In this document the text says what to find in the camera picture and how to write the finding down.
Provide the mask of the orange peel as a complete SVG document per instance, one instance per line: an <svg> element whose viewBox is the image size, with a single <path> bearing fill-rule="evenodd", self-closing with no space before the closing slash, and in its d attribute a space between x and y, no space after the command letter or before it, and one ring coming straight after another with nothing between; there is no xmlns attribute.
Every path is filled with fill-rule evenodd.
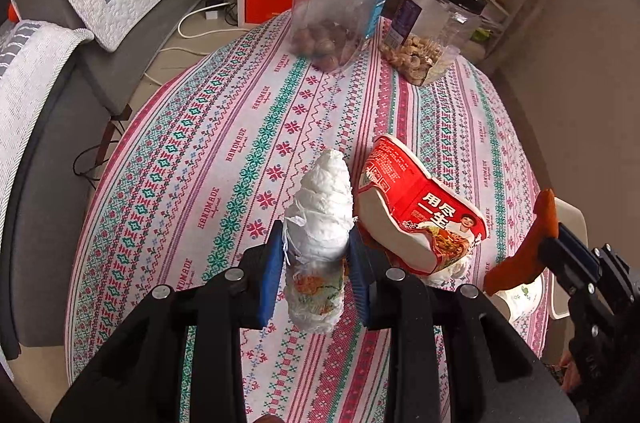
<svg viewBox="0 0 640 423"><path fill-rule="evenodd" d="M531 284L546 268L539 257L538 247L547 239L559 236L555 195L551 189L539 192L534 214L534 223L516 253L486 273L484 292L488 296L512 290L522 284Z"/></svg>

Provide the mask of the white tissue wad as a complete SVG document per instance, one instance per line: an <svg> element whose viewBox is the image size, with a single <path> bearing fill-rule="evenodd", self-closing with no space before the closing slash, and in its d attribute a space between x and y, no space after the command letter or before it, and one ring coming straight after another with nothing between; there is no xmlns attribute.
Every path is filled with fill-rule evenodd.
<svg viewBox="0 0 640 423"><path fill-rule="evenodd" d="M284 295L299 330L326 334L340 321L344 258L353 227L354 199L344 155L326 149L304 175L283 217Z"/></svg>

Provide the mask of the white trash bin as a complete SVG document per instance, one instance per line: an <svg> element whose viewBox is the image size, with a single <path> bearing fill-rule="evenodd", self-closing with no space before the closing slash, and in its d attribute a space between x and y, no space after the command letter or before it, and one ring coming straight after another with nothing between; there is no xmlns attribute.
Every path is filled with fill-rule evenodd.
<svg viewBox="0 0 640 423"><path fill-rule="evenodd" d="M561 224L561 243L563 251L570 258L571 263L579 263L580 256L577 248L578 244L582 244L585 249L588 247L588 232L585 216L576 206L567 203L557 196L554 198L556 217ZM568 295L559 284L558 279L552 273L550 279L550 299L549 299L549 316L553 320L561 320L570 315L568 309Z"/></svg>

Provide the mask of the white paper cup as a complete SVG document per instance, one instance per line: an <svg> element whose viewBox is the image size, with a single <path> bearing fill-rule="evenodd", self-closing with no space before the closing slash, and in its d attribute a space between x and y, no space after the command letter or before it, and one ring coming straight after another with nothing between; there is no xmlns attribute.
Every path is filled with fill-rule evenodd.
<svg viewBox="0 0 640 423"><path fill-rule="evenodd" d="M538 307L542 293L544 293L544 280L537 277L531 284L521 284L511 290L498 291L489 299L510 323L531 315Z"/></svg>

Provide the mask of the grey sofa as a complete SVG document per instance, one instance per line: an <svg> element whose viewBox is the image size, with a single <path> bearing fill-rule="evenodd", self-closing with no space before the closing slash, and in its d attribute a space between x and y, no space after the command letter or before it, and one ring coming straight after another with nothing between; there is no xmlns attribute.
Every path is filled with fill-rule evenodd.
<svg viewBox="0 0 640 423"><path fill-rule="evenodd" d="M88 183L75 175L111 120L127 109L143 71L200 0L161 0L113 52L80 45L62 68L26 146L1 230L1 348L60 346Z"/></svg>

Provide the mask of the patterned pink tablecloth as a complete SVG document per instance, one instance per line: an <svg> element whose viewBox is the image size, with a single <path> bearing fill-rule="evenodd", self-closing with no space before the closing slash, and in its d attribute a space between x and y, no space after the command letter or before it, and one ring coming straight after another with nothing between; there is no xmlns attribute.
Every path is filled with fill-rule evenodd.
<svg viewBox="0 0 640 423"><path fill-rule="evenodd" d="M390 134L484 214L489 238L464 279L512 254L538 184L489 79L468 61L414 87L369 49L323 74L285 48L279 16L167 83L142 106L107 163L79 238L67 307L76 377L156 284L190 289L265 241L327 149L358 175Z"/></svg>

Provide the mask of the red instant noodle cup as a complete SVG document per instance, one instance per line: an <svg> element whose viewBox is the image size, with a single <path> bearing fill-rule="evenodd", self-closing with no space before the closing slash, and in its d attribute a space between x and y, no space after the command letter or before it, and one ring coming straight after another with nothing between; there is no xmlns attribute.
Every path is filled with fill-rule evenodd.
<svg viewBox="0 0 640 423"><path fill-rule="evenodd" d="M461 261L488 235L480 210L432 177L405 143L388 134L373 143L355 203L371 238L422 276Z"/></svg>

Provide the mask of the clear jar with peanuts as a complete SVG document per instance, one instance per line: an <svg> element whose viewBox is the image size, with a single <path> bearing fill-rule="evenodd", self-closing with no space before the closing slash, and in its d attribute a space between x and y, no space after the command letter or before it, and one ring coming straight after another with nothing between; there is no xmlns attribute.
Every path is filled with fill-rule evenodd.
<svg viewBox="0 0 640 423"><path fill-rule="evenodd" d="M382 57L414 86L444 76L480 26L486 0L400 0Z"/></svg>

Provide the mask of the white quilted sofa cover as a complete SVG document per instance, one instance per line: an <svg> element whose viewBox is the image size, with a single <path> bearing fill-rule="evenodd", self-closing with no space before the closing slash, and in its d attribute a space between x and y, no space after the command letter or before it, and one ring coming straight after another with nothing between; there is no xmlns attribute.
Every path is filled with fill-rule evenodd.
<svg viewBox="0 0 640 423"><path fill-rule="evenodd" d="M9 254L17 225L34 235L70 208L70 120L62 94L74 51L92 42L86 28L23 20L1 44L1 252Z"/></svg>

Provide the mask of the clear jar with hazelnuts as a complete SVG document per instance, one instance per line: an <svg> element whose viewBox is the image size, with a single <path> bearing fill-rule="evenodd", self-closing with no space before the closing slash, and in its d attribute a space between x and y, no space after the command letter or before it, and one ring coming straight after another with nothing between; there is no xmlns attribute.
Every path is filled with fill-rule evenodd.
<svg viewBox="0 0 640 423"><path fill-rule="evenodd" d="M386 0L293 0L288 46L323 73L349 66L373 39Z"/></svg>

